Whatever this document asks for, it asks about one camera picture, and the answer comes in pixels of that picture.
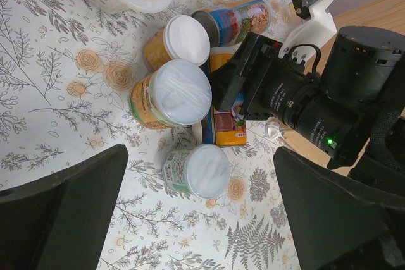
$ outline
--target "food can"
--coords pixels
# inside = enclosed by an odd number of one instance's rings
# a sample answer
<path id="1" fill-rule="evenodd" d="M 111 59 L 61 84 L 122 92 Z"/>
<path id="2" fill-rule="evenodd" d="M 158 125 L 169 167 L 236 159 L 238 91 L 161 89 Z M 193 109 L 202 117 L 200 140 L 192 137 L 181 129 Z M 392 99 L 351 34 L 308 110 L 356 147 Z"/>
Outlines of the food can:
<path id="1" fill-rule="evenodd" d="M 201 121 L 211 101 L 205 73 L 189 61 L 175 59 L 135 84 L 129 109 L 146 128 L 165 129 Z"/>
<path id="2" fill-rule="evenodd" d="M 262 34 L 270 23 L 270 7 L 265 0 L 240 0 L 199 9 L 191 17 L 206 29 L 211 47 L 230 47 L 248 32 Z"/>
<path id="3" fill-rule="evenodd" d="M 230 165 L 227 155 L 215 145 L 182 147 L 167 155 L 163 176 L 174 191 L 213 199 L 226 189 Z"/>
<path id="4" fill-rule="evenodd" d="M 212 48 L 209 61 L 202 66 L 204 72 L 207 74 L 214 72 L 230 60 L 234 53 L 235 50 L 230 47 Z M 196 136 L 197 142 L 215 144 L 219 147 L 246 145 L 246 120 L 239 115 L 243 102 L 244 95 L 240 92 L 230 112 L 218 112 L 211 106 L 208 115 L 200 123 L 193 125 L 194 135 L 201 134 Z"/>
<path id="5" fill-rule="evenodd" d="M 142 52 L 150 72 L 157 71 L 173 59 L 185 59 L 201 66 L 208 56 L 207 31 L 198 21 L 186 15 L 173 17 L 146 42 Z"/>

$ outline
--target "camera lens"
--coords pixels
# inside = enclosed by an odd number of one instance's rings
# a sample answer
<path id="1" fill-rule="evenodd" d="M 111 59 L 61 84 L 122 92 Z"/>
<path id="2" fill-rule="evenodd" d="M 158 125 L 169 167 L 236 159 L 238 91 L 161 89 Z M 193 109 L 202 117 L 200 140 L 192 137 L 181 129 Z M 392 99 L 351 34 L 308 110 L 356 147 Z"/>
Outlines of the camera lens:
<path id="1" fill-rule="evenodd" d="M 279 120 L 284 121 L 284 112 L 294 94 L 303 86 L 304 76 L 290 70 L 281 71 L 271 80 L 261 96 L 261 104 Z"/>
<path id="2" fill-rule="evenodd" d="M 330 157 L 335 157 L 356 121 L 354 112 L 319 93 L 302 110 L 295 130 Z"/>

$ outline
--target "black camera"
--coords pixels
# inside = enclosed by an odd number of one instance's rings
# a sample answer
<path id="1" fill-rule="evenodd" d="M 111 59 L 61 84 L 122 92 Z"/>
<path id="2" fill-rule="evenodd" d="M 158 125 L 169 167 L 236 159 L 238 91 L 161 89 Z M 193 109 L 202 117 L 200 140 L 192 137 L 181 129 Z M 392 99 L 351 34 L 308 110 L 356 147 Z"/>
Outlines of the black camera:
<path id="1" fill-rule="evenodd" d="M 311 73 L 294 59 L 298 47 L 316 49 Z M 327 153 L 328 169 L 351 166 L 371 137 L 375 152 L 390 158 L 384 141 L 405 106 L 405 36 L 372 27 L 344 27 L 322 76 L 320 50 L 301 44 L 279 58 L 282 43 L 250 32 L 232 59 L 209 74 L 213 106 L 229 111 L 243 90 L 247 120 L 276 116 Z"/>

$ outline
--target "printed flower pattern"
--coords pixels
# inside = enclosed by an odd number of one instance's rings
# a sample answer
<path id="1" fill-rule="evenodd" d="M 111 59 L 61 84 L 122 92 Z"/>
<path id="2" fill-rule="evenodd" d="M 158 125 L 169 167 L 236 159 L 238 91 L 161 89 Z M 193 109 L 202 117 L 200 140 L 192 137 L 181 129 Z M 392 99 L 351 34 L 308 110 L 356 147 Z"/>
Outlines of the printed flower pattern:
<path id="1" fill-rule="evenodd" d="M 270 184 L 267 182 L 267 172 L 256 168 L 250 177 L 251 200 L 261 202 L 270 190 Z"/>
<path id="2" fill-rule="evenodd" d="M 127 90 L 134 80 L 134 73 L 123 61 L 113 61 L 106 68 L 106 81 L 118 91 Z"/>
<path id="3" fill-rule="evenodd" d="M 81 50 L 76 57 L 77 66 L 89 72 L 103 72 L 104 65 L 101 58 L 93 51 Z"/>
<path id="4" fill-rule="evenodd" d="M 78 82 L 71 82 L 68 84 L 67 91 L 70 96 L 81 97 L 87 93 L 87 88 L 84 84 Z"/>
<path id="5" fill-rule="evenodd" d="M 242 178 L 234 177 L 228 184 L 228 196 L 232 200 L 239 200 L 242 198 L 245 191 L 245 183 Z"/>
<path id="6" fill-rule="evenodd" d="M 0 0 L 0 189 L 117 143 L 130 154 L 97 270 L 299 267 L 271 160 L 285 143 L 268 140 L 264 122 L 248 122 L 247 145 L 224 149 L 228 187 L 203 200 L 168 188 L 161 170 L 169 151 L 196 144 L 192 129 L 148 130 L 128 108 L 148 75 L 145 41 L 175 15 L 233 1 L 109 14 L 88 0 Z M 246 15 L 259 18 L 246 29 L 270 22 L 265 35 L 283 41 L 294 26 L 290 0 L 266 2 L 269 11 L 251 8 L 261 14 Z"/>

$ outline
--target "tablecloth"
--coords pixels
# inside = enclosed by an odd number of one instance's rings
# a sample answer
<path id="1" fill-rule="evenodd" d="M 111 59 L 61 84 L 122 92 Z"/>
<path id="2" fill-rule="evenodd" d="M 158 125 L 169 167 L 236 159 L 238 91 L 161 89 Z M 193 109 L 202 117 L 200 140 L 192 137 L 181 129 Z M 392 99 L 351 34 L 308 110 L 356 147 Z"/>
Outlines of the tablecloth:
<path id="1" fill-rule="evenodd" d="M 235 0 L 173 0 L 157 14 L 109 15 L 87 0 L 0 0 L 0 190 L 65 169 L 117 143 L 130 159 L 99 269 L 299 269 L 272 157 L 282 140 L 247 124 L 224 149 L 232 179 L 219 197 L 170 190 L 167 153 L 190 128 L 148 130 L 128 111 L 147 75 L 145 41 L 172 16 Z M 292 28 L 290 0 L 267 0 L 266 35 Z"/>

